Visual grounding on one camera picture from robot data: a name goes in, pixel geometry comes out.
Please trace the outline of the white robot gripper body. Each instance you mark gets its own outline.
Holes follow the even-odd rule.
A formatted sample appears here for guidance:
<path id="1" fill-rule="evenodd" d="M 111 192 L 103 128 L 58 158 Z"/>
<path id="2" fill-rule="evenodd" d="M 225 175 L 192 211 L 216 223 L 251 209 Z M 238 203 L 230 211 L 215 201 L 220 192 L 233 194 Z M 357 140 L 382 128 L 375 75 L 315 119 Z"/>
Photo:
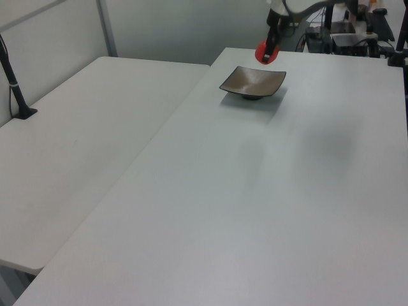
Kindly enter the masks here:
<path id="1" fill-rule="evenodd" d="M 280 16 L 288 16 L 288 11 L 283 3 L 283 0 L 267 0 L 266 2 L 274 13 Z"/>

